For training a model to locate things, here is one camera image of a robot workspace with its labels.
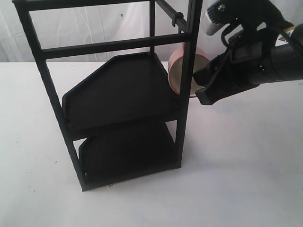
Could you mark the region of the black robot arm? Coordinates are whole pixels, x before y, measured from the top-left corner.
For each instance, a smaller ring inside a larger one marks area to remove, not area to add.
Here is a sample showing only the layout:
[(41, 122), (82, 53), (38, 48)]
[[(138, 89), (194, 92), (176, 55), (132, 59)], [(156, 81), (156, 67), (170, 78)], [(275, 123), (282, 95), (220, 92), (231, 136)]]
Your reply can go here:
[(226, 51), (193, 74), (203, 105), (265, 83), (303, 78), (303, 26), (286, 21), (268, 0), (218, 0), (204, 16), (205, 33), (221, 31)]

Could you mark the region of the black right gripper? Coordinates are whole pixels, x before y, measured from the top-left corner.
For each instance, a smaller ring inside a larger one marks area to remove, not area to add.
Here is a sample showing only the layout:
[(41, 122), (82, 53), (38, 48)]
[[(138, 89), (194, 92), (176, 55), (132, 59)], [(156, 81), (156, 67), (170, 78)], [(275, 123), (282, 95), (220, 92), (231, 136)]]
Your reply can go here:
[(193, 73), (194, 81), (205, 87), (195, 92), (200, 103), (213, 105), (223, 98), (253, 89), (260, 84), (276, 82), (277, 73), (271, 60), (272, 48), (273, 45), (266, 45), (264, 42), (248, 44), (229, 51), (217, 69), (209, 62)]

